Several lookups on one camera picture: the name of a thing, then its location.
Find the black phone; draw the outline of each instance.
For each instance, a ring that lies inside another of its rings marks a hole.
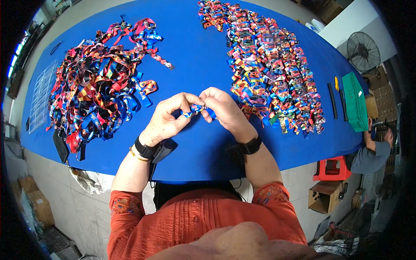
[[[59,129],[55,129],[53,142],[55,143],[56,150],[58,151],[62,163],[66,163],[68,160],[69,149],[63,138],[59,136]]]

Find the pile of wristbands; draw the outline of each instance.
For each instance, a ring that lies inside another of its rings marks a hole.
[[[320,134],[325,118],[320,95],[306,57],[294,33],[276,21],[239,4],[198,2],[204,29],[215,26],[227,32],[228,64],[234,76],[231,91],[247,117],[256,115],[262,125]]]
[[[123,19],[112,24],[107,32],[97,31],[95,41],[83,40],[68,50],[56,71],[49,100],[51,125],[46,130],[53,126],[58,129],[72,153],[78,153],[94,137],[112,138],[124,121],[131,120],[140,107],[135,92],[144,106],[152,105],[147,96],[157,90],[157,84],[153,80],[141,81],[142,73],[137,71],[141,59],[149,54],[174,69],[157,54],[154,44],[163,38],[155,28],[149,18],[134,26]],[[113,46],[104,45],[117,35]],[[117,45],[123,36],[134,43],[132,50],[125,51]]]

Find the blue tablecloth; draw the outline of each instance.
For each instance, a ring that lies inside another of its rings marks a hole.
[[[260,121],[255,116],[252,118],[251,122],[280,169],[285,170],[356,150],[362,141],[362,133],[355,133],[350,124],[344,122],[341,99],[336,91],[334,95],[338,119],[333,119],[327,88],[329,82],[334,85],[335,76],[338,76],[342,88],[341,77],[354,71],[367,93],[368,88],[354,67],[318,34],[291,18],[247,2],[232,3],[240,3],[244,9],[275,18],[280,27],[296,34],[310,69],[314,72],[317,89],[322,97],[322,108],[327,120],[323,124],[325,130],[320,135],[310,134],[308,139],[304,139],[302,134],[295,135],[292,131],[283,135],[280,128],[262,128]],[[199,95],[208,87],[217,87],[231,94],[229,89],[233,73],[226,62],[226,32],[218,32],[215,27],[204,30],[197,17],[198,10],[196,0],[134,1],[97,13],[68,29],[45,48],[36,65],[25,101],[22,126],[30,115],[36,79],[54,59],[62,61],[66,50],[77,46],[82,39],[95,39],[97,30],[106,31],[110,24],[120,21],[122,14],[126,14],[126,21],[131,24],[144,17],[153,19],[157,24],[156,31],[165,38],[156,44],[159,54],[176,67],[171,71],[148,55],[137,67],[139,72],[144,73],[142,80],[153,79],[158,83],[159,90],[149,95],[154,105],[149,108],[142,106],[131,121],[123,123],[114,138],[107,141],[94,139],[88,143],[85,160],[77,161],[75,154],[69,156],[69,163],[73,167],[115,175],[129,151],[129,146],[148,124],[158,102],[179,92]],[[107,44],[112,45],[116,38]],[[60,41],[62,44],[50,55]],[[119,44],[123,44],[125,49],[133,48],[127,37]],[[49,123],[48,120],[31,134],[23,127],[22,145],[41,156],[60,162],[52,139],[54,131],[45,131]],[[241,177],[241,172],[228,160],[224,152],[235,141],[218,122],[208,124],[201,115],[195,116],[186,129],[173,137],[173,140],[178,147],[157,165],[154,180],[196,181]]]

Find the yellow utility knife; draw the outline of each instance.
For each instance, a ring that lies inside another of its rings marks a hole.
[[[335,89],[339,91],[338,78],[335,77]]]

